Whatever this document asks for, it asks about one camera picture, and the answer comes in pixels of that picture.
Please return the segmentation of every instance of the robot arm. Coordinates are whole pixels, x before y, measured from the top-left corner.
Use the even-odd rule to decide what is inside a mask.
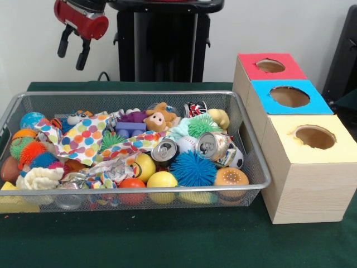
[[[83,40],[83,50],[79,54],[76,69],[83,70],[92,39],[100,39],[108,29],[109,21],[104,15],[108,0],[56,0],[55,15],[66,25],[62,33],[58,56],[64,58],[68,37],[72,32]]]

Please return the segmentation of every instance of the orange spiky ball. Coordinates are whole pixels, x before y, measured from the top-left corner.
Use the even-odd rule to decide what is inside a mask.
[[[20,164],[18,168],[20,170],[23,169],[24,165],[30,165],[31,162],[40,154],[47,152],[47,148],[41,142],[33,141],[30,142],[26,147],[22,150],[20,155]]]

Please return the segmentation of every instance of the green spiky ball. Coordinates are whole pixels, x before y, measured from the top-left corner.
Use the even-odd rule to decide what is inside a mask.
[[[30,137],[15,139],[10,145],[10,155],[17,161],[20,161],[20,154],[22,150],[32,141],[34,141],[34,139]]]
[[[189,124],[189,135],[191,137],[199,138],[205,132],[222,131],[217,127],[212,117],[209,115],[200,118],[192,117]]]
[[[126,141],[127,140],[125,138],[123,138],[122,136],[118,136],[116,133],[111,133],[110,131],[106,131],[103,136],[100,153],[103,152],[104,150],[112,147],[115,144],[126,142]]]

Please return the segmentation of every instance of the red robot part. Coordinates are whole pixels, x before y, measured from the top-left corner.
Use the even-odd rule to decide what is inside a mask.
[[[87,39],[100,39],[108,29],[108,18],[100,13],[88,13],[69,5],[62,0],[56,0],[55,15],[59,21],[72,26],[77,33]]]

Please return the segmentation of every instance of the white wall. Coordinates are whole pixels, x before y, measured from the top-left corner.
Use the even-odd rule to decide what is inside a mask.
[[[322,90],[348,8],[355,0],[226,0],[211,15],[204,80],[231,82],[238,52],[290,52]],[[63,25],[54,1],[0,0],[0,114],[10,97],[31,81],[95,80],[103,70],[119,79],[113,46],[116,12],[107,7],[107,34],[93,41],[84,71],[76,71],[81,40],[70,38],[67,56],[57,57]]]

